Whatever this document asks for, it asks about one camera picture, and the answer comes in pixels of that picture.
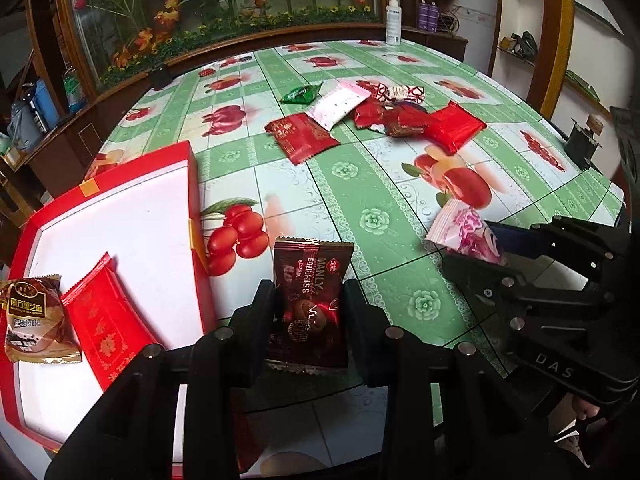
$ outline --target aquarium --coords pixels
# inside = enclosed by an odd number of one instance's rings
[[[375,0],[72,0],[99,91],[221,40],[293,25],[377,22]]]

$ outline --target white spray bottle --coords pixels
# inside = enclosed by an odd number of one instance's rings
[[[402,31],[402,9],[398,0],[389,0],[386,6],[386,44],[399,45]]]

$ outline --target white candy wrapper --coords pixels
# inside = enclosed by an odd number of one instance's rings
[[[436,216],[426,239],[491,264],[503,266],[507,263],[494,233],[478,211],[462,200],[449,199]]]
[[[305,114],[330,132],[338,121],[367,97],[371,97],[371,92],[363,87],[347,81],[340,81],[336,88],[316,101]]]

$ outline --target green candy wrapper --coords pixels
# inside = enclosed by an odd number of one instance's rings
[[[294,88],[291,92],[280,99],[280,102],[292,105],[309,105],[316,97],[318,97],[321,86],[322,83],[319,85],[304,85]]]

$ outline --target purple bottle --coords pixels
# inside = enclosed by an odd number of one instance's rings
[[[431,6],[426,4],[424,0],[418,6],[418,28],[421,30],[428,30],[429,27],[429,13],[431,12]]]
[[[429,32],[437,32],[438,31],[438,18],[440,17],[440,10],[438,6],[433,2],[429,7],[428,18],[427,18],[427,30]]]

